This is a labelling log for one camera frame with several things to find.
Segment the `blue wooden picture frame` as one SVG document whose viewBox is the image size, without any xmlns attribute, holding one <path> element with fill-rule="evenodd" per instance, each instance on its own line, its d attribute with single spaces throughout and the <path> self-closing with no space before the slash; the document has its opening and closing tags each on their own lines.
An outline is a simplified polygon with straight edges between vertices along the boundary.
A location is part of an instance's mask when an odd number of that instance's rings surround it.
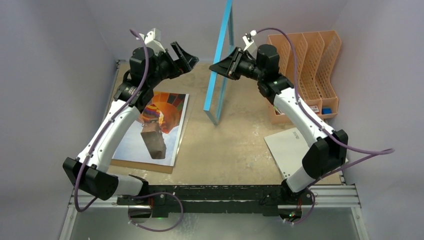
<svg viewBox="0 0 424 240">
<path fill-rule="evenodd" d="M 215 55 L 213 59 L 214 64 L 221 60 L 226 37 L 228 38 L 228 42 L 229 42 L 228 53 L 230 54 L 235 48 L 233 2 L 234 2 L 233 0 L 227 0 L 225 4 L 225 9 L 224 9 L 221 26 L 219 30 L 219 36 L 217 40 L 217 45 L 215 49 Z M 209 120 L 215 126 L 219 124 L 219 120 L 220 120 L 221 112 L 223 108 L 223 103 L 224 103 L 225 90 L 227 86 L 227 78 L 224 77 L 221 84 L 220 92 L 218 95 L 216 110 L 215 110 L 215 113 L 213 113 L 211 111 L 211 106 L 213 102 L 215 86 L 217 83 L 217 77 L 218 77 L 218 74 L 216 72 L 212 71 L 210 73 L 210 78 L 209 78 L 209 82 L 207 86 L 207 92 L 206 92 L 205 101 L 203 105 L 203 111 L 205 112 Z"/>
</svg>

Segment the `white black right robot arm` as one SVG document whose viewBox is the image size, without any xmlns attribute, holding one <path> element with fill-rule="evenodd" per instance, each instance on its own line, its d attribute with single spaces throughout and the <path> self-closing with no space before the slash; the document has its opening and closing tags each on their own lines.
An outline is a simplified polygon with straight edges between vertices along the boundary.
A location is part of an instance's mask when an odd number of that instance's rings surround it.
<svg viewBox="0 0 424 240">
<path fill-rule="evenodd" d="M 301 167 L 283 181 L 280 196 L 288 204 L 300 198 L 301 192 L 325 174 L 346 162 L 348 135 L 335 130 L 318 117 L 296 94 L 295 86 L 279 71 L 280 56 L 276 47 L 260 45 L 256 58 L 237 47 L 219 65 L 232 80 L 244 76 L 257 82 L 260 94 L 283 112 L 297 127 L 309 149 Z"/>
</svg>

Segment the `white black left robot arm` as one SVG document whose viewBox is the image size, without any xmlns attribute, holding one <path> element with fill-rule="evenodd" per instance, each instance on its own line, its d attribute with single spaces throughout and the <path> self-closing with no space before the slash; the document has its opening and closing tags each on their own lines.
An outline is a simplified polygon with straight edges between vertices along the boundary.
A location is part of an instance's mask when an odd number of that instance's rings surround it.
<svg viewBox="0 0 424 240">
<path fill-rule="evenodd" d="M 174 79 L 190 72 L 199 58 L 187 53 L 175 41 L 171 47 L 155 52 L 153 47 L 139 47 L 132 52 L 129 70 L 117 88 L 109 112 L 95 135 L 76 158 L 68 157 L 63 169 L 75 192 L 86 192 L 98 199 L 114 195 L 129 195 L 138 205 L 146 203 L 149 191 L 144 179 L 133 175 L 108 173 L 112 157 L 125 133 L 154 96 L 154 88 L 163 80 Z"/>
</svg>

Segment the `orange plastic file organizer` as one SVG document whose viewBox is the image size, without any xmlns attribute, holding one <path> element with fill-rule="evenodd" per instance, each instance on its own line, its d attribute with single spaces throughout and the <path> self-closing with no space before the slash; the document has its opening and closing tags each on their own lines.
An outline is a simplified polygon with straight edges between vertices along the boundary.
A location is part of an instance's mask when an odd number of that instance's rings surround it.
<svg viewBox="0 0 424 240">
<path fill-rule="evenodd" d="M 318 115 L 330 119 L 338 114 L 339 98 L 331 85 L 331 76 L 342 46 L 342 40 L 334 30 L 288 34 L 294 44 L 292 52 L 289 40 L 281 34 L 267 37 L 267 43 L 276 47 L 279 71 L 290 81 L 297 76 L 298 93 L 308 106 L 331 108 L 332 114 Z"/>
</svg>

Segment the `red white small card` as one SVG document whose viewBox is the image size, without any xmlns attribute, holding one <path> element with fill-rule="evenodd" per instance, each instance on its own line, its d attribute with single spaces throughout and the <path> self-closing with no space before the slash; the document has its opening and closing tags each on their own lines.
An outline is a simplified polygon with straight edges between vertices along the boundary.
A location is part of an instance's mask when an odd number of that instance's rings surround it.
<svg viewBox="0 0 424 240">
<path fill-rule="evenodd" d="M 318 105 L 310 105 L 311 110 L 318 116 L 322 115 L 321 108 Z"/>
</svg>

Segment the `blue small object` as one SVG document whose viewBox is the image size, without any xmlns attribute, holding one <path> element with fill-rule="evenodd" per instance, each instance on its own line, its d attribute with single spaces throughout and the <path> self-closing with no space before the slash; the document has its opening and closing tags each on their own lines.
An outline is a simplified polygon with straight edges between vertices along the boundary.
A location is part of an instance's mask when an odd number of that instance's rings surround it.
<svg viewBox="0 0 424 240">
<path fill-rule="evenodd" d="M 333 113 L 333 111 L 330 107 L 323 107 L 322 110 L 321 110 L 322 115 L 330 115 L 332 113 Z"/>
</svg>

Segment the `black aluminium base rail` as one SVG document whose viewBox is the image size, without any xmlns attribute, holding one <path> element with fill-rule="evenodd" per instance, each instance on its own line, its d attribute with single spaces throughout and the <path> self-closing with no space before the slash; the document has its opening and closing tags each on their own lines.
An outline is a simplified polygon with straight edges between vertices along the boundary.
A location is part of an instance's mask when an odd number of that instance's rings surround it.
<svg viewBox="0 0 424 240">
<path fill-rule="evenodd" d="M 280 217 L 286 224 L 306 221 L 306 209 L 347 208 L 353 214 L 361 240 L 369 239 L 362 220 L 361 204 L 354 185 L 313 185 L 290 194 L 281 184 L 272 185 L 148 185 L 138 196 L 116 195 L 97 199 L 92 207 L 123 207 L 151 210 L 154 218 L 170 213 L 261 214 Z"/>
</svg>

